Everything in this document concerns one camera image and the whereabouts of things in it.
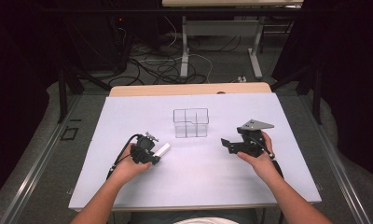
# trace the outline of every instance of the cable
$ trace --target cable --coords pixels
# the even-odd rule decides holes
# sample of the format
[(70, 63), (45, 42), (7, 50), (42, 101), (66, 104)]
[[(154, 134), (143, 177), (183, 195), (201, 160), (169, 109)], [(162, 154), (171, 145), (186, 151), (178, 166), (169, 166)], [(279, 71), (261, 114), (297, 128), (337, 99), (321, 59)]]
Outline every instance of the cable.
[(117, 168), (117, 164), (122, 161), (123, 159), (125, 159), (126, 157), (130, 156), (126, 156), (124, 158), (122, 158), (121, 160), (119, 159), (120, 156), (123, 154), (123, 152), (125, 151), (126, 147), (129, 145), (129, 143), (131, 142), (131, 140), (135, 137), (141, 137), (142, 135), (141, 134), (134, 134), (131, 138), (129, 138), (129, 140), (126, 142), (125, 146), (122, 148), (122, 150), (120, 151), (120, 153), (117, 155), (117, 159), (114, 161), (113, 165), (111, 166), (110, 170), (108, 171), (108, 175), (107, 175), (107, 178), (108, 179), (110, 177), (110, 175), (114, 172), (115, 168)]

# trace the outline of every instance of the transparent box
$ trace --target transparent box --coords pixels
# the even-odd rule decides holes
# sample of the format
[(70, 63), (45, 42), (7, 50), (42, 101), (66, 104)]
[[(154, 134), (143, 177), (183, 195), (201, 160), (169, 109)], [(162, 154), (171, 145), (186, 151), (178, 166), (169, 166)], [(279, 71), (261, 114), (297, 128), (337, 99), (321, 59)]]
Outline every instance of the transparent box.
[(173, 111), (175, 137), (207, 137), (209, 110), (207, 108), (175, 109)]

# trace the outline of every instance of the forearm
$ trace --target forearm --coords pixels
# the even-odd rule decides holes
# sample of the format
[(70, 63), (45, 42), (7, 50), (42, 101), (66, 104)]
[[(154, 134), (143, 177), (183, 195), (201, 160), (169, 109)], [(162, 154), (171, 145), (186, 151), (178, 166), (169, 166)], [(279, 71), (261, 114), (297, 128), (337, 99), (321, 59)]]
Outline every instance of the forearm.
[(276, 176), (268, 180), (267, 184), (288, 223), (331, 223), (281, 177)]
[(110, 177), (72, 223), (105, 223), (121, 188), (122, 184)]

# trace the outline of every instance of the wooden table edge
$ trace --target wooden table edge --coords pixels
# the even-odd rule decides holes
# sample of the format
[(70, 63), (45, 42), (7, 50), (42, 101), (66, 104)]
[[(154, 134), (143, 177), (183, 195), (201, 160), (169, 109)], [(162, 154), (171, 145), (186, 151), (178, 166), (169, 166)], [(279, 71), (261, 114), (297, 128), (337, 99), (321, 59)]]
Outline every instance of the wooden table edge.
[(160, 96), (160, 95), (197, 95), (218, 93), (270, 93), (268, 83), (213, 83), (213, 84), (179, 84), (116, 86), (110, 91), (110, 97), (118, 96)]

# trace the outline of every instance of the table leg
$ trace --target table leg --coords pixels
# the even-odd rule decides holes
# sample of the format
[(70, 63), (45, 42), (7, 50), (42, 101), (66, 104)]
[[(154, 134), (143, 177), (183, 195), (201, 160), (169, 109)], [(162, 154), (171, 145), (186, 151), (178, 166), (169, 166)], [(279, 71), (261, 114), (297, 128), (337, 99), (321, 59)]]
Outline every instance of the table leg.
[(254, 45), (252, 49), (248, 49), (248, 53), (250, 55), (251, 65), (253, 66), (254, 75), (257, 79), (262, 78), (262, 72), (259, 67), (259, 62), (256, 57), (256, 53), (259, 48), (259, 41), (262, 36), (263, 26), (265, 25), (265, 17), (259, 18), (258, 27), (256, 28), (256, 35), (254, 37)]
[(187, 77), (188, 60), (189, 49), (187, 47), (187, 18), (183, 16), (183, 60), (181, 63), (180, 77)]

